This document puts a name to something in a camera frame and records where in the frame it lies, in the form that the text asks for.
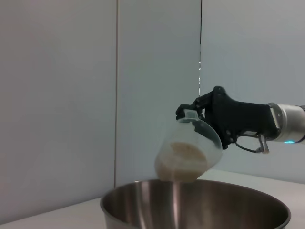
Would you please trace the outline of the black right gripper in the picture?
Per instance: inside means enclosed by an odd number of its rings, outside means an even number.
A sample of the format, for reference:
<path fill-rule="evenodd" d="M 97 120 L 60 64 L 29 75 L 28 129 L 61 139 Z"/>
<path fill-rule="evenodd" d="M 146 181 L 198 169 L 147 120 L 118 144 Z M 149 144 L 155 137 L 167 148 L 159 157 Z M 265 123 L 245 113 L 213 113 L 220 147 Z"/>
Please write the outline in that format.
<path fill-rule="evenodd" d="M 194 131 L 199 142 L 218 149 L 227 149 L 245 132 L 262 134 L 267 139 L 275 139 L 278 134 L 269 105 L 236 101 L 220 86 L 196 98 L 192 104 L 181 104 L 175 113 L 177 120 L 186 117 L 185 110 L 198 114 L 199 119 L 194 119 Z"/>

